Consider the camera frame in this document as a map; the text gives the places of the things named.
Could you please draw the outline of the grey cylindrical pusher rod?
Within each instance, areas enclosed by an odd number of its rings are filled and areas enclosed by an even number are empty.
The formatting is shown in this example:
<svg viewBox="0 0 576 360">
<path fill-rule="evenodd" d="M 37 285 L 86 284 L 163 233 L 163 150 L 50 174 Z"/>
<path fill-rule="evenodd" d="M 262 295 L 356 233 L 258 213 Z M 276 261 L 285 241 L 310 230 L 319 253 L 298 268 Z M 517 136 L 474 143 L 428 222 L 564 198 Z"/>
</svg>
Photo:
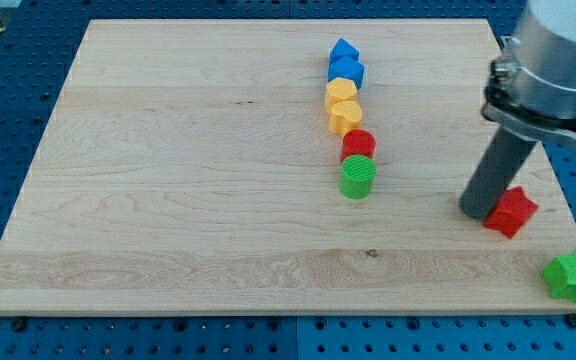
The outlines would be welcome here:
<svg viewBox="0 0 576 360">
<path fill-rule="evenodd" d="M 485 220 L 536 144 L 499 127 L 459 199 L 460 210 Z"/>
</svg>

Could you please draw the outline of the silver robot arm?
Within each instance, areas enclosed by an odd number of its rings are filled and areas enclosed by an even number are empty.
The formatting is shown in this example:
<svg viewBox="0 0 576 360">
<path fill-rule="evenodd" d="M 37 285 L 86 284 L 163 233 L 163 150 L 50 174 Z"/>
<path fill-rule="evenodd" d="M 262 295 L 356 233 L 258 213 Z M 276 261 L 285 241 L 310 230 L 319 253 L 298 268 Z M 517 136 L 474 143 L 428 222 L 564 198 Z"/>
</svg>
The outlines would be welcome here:
<svg viewBox="0 0 576 360">
<path fill-rule="evenodd" d="M 484 220 L 534 146 L 576 151 L 576 0 L 529 0 L 489 67 L 482 116 L 498 125 L 459 199 Z"/>
</svg>

